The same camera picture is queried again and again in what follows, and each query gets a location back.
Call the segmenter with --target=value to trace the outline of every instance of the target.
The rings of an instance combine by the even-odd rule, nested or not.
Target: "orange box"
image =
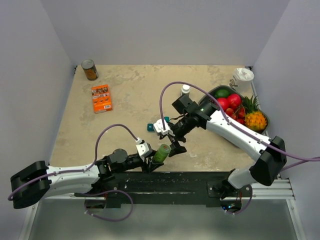
[[[93,110],[96,114],[112,110],[112,101],[108,84],[94,86],[91,90]]]

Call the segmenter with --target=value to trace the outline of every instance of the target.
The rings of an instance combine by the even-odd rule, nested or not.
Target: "wooden table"
[[[71,167],[89,164],[94,159],[94,146],[100,132],[107,126],[121,123],[133,133],[158,149],[168,139],[159,140],[155,133],[147,131],[147,124],[160,119],[159,96],[163,87],[173,81],[184,81],[210,91],[219,85],[227,85],[235,68],[242,66],[217,65],[97,65],[99,78],[87,80],[78,66],[69,98],[61,121],[50,164]],[[91,88],[109,85],[113,110],[94,113]],[[164,115],[177,117],[172,103],[180,95],[181,85],[170,86],[164,94]],[[191,89],[190,98],[196,102],[203,94]],[[186,135],[187,153],[165,160],[158,171],[229,171],[244,167],[253,161],[238,147],[219,135],[195,128]],[[115,149],[136,152],[134,139],[121,128],[110,129],[98,148],[98,159]]]

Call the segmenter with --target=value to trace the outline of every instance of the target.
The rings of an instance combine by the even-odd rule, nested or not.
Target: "metal frame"
[[[256,88],[253,82],[251,83],[251,87],[252,87],[253,95],[257,96]],[[297,239],[307,240],[304,229],[303,229],[303,225],[298,213],[298,209],[296,206],[294,192],[292,190],[289,179],[281,179],[281,176],[278,175],[278,179],[275,180],[271,186],[264,186],[259,183],[254,183],[252,184],[252,192],[253,192],[253,196],[252,196],[253,201],[255,200],[286,200]],[[51,197],[48,197],[47,199],[104,200],[103,197],[75,197],[74,194],[51,196]],[[225,198],[226,201],[233,200],[233,199],[234,199],[233,197]],[[38,203],[28,208],[19,240],[29,240],[37,210],[38,210]]]

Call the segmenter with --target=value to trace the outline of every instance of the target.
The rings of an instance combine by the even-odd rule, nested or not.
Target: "green fruit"
[[[219,99],[219,98],[227,98],[229,97],[230,93],[227,89],[220,89],[218,91],[215,92],[214,94],[214,98],[215,99]]]

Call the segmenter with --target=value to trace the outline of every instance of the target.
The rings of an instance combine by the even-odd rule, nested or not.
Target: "fruit tray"
[[[216,93],[218,90],[221,90],[221,89],[228,90],[228,91],[230,92],[230,94],[238,94],[238,95],[240,96],[241,100],[242,100],[242,101],[244,100],[244,96],[242,96],[242,95],[239,94],[237,91],[235,91],[234,89],[232,89],[231,87],[229,87],[229,86],[227,86],[227,85],[217,86],[217,87],[215,87],[214,89],[212,89],[211,91],[209,91],[209,94],[210,94],[211,96],[214,96],[215,93]],[[200,99],[200,101],[198,102],[198,104],[200,105],[201,103],[203,103],[204,101],[207,101],[207,100],[210,100],[210,98],[209,98],[207,95],[205,95],[205,96],[203,96],[203,97]],[[265,129],[262,130],[262,131],[257,131],[257,133],[259,133],[259,134],[265,134],[266,131],[267,131],[267,129],[268,129],[270,120],[269,120],[268,116],[267,116],[263,111],[260,110],[260,112],[264,115],[264,117],[265,117],[265,119],[266,119],[266,127],[265,127]]]

